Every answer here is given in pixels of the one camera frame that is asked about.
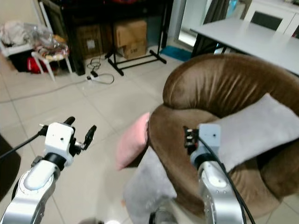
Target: white tile floor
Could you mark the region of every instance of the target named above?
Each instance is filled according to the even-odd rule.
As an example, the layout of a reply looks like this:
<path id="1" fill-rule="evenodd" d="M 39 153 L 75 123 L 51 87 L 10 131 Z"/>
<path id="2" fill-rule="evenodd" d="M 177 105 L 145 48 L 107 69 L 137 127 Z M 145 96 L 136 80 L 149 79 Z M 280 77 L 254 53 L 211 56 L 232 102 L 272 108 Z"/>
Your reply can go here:
<path id="1" fill-rule="evenodd" d="M 78 224 L 96 217 L 103 221 L 118 220 L 131 224 L 122 205 L 122 189 L 134 172 L 114 168 L 116 142 L 123 132 L 141 114 L 153 111 L 162 102 L 162 90 L 170 72 L 181 64 L 166 57 L 167 64 L 153 62 L 125 70 L 121 77 L 106 62 L 99 73 L 112 73 L 112 85 L 84 82 L 70 85 L 48 94 L 13 100 L 31 94 L 55 90 L 66 84 L 79 82 L 85 77 L 62 74 L 54 83 L 47 74 L 31 75 L 10 70 L 3 58 L 0 60 L 0 133 L 16 146 L 39 130 L 39 123 L 49 124 L 76 117 L 75 136 L 84 138 L 91 125 L 98 129 L 87 152 L 75 157 L 73 165 L 66 168 L 57 182 L 53 196 L 46 207 L 44 224 Z M 43 152 L 44 138 L 40 137 L 19 151 L 22 157 L 18 177 L 26 171 L 36 155 Z M 12 193 L 0 202 L 4 212 Z M 174 202 L 167 205 L 179 223 L 205 223 L 180 208 Z M 285 199 L 272 214 L 257 220 L 258 224 L 296 223 L 299 220 L 299 196 Z"/>

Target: white cabinet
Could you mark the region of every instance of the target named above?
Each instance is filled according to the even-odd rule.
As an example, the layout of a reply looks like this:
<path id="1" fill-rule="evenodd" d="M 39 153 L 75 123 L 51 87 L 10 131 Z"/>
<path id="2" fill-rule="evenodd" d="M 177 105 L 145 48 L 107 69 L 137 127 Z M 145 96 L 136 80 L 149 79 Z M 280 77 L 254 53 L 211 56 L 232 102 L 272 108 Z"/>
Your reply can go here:
<path id="1" fill-rule="evenodd" d="M 284 33 L 295 12 L 252 1 L 244 20 Z"/>
<path id="2" fill-rule="evenodd" d="M 294 16 L 290 25 L 286 29 L 285 34 L 299 38 L 299 14 Z"/>

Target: brown velvet chair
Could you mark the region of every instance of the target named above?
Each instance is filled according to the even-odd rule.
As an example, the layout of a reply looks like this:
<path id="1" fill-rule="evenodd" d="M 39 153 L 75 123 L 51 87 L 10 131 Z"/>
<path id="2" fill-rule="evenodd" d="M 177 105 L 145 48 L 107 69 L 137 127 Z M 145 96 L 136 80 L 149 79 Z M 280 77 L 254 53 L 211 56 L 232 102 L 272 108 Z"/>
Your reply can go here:
<path id="1" fill-rule="evenodd" d="M 198 196 L 197 171 L 184 149 L 183 126 L 196 128 L 199 123 L 238 112 L 267 92 L 299 116 L 298 78 L 254 57 L 199 56 L 168 77 L 164 102 L 149 120 L 149 144 L 177 191 L 177 202 L 195 215 L 202 217 L 204 206 Z M 298 147 L 299 140 L 290 142 L 229 172 L 255 218 L 277 208 L 285 196 L 298 192 Z"/>

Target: pink pillow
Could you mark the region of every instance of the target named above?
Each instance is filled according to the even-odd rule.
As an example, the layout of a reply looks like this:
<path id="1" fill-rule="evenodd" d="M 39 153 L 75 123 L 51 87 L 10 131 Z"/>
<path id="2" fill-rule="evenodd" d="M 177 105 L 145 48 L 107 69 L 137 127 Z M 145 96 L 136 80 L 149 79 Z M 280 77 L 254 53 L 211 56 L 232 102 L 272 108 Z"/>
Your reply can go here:
<path id="1" fill-rule="evenodd" d="M 147 123 L 150 113 L 142 115 L 122 135 L 116 150 L 116 168 L 121 170 L 129 165 L 145 148 L 148 138 Z"/>

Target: black stand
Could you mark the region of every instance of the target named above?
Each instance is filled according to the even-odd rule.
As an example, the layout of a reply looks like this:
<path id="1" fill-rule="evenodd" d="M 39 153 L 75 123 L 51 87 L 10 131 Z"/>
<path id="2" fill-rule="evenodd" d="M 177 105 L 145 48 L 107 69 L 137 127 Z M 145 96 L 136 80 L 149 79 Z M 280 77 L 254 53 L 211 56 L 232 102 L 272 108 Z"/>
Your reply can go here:
<path id="1" fill-rule="evenodd" d="M 132 68 L 132 67 L 135 67 L 135 66 L 138 66 L 138 65 L 142 65 L 142 64 L 147 64 L 147 63 L 150 63 L 150 62 L 155 62 L 155 61 L 161 61 L 163 62 L 164 64 L 167 63 L 167 61 L 162 58 L 159 54 L 160 54 L 160 48 L 161 48 L 161 39 L 162 39 L 162 31 L 163 31 L 163 24 L 164 24 L 164 18 L 165 18 L 165 14 L 166 14 L 166 3 L 164 3 L 164 6 L 163 6 L 163 13 L 162 13 L 162 18 L 161 18 L 161 24 L 160 24 L 160 33 L 159 33 L 159 43 L 158 43 L 158 50 L 157 52 L 155 53 L 153 50 L 150 50 L 149 53 L 150 55 L 146 55 L 146 56 L 142 56 L 142 57 L 138 57 L 138 58 L 134 58 L 134 59 L 130 59 L 130 60 L 126 60 L 126 61 L 122 61 L 122 62 L 116 62 L 116 47 L 115 47 L 115 41 L 114 41 L 114 24 L 113 23 L 110 23 L 110 27 L 111 27 L 111 35 L 112 35 L 112 51 L 110 51 L 108 54 L 105 55 L 105 58 L 108 58 L 108 62 L 109 64 L 111 64 L 111 66 L 121 75 L 121 76 L 124 76 L 124 73 L 122 70 L 124 69 L 128 69 L 128 68 Z M 155 59 L 153 60 L 150 60 L 150 61 L 146 61 L 146 62 L 142 62 L 142 63 L 137 63 L 137 64 L 133 64 L 133 65 L 130 65 L 130 66 L 125 66 L 125 67 L 122 67 L 122 68 L 119 68 L 118 65 L 119 64 L 122 64 L 122 63 L 126 63 L 126 62 L 131 62 L 131 61 L 135 61 L 135 60 L 139 60 L 139 59 L 142 59 L 142 58 L 146 58 L 146 57 L 152 57 L 154 56 Z"/>

